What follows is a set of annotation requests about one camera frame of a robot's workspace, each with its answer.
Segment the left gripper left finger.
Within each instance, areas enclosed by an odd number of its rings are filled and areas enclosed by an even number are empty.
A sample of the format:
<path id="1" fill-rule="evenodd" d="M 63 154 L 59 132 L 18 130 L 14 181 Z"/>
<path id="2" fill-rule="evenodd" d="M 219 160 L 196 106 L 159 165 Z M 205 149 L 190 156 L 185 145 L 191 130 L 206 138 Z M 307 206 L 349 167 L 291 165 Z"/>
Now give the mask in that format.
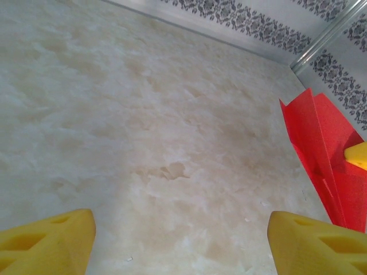
<path id="1" fill-rule="evenodd" d="M 1 231 L 1 274 L 85 274 L 95 236 L 90 209 Z"/>

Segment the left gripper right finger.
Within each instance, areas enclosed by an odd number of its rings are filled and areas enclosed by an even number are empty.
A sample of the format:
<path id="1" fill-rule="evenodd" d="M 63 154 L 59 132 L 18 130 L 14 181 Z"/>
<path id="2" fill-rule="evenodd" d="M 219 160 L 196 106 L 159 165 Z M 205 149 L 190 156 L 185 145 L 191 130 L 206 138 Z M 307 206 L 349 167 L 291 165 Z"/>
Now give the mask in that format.
<path id="1" fill-rule="evenodd" d="M 366 274 L 366 234 L 286 211 L 270 215 L 277 274 Z"/>

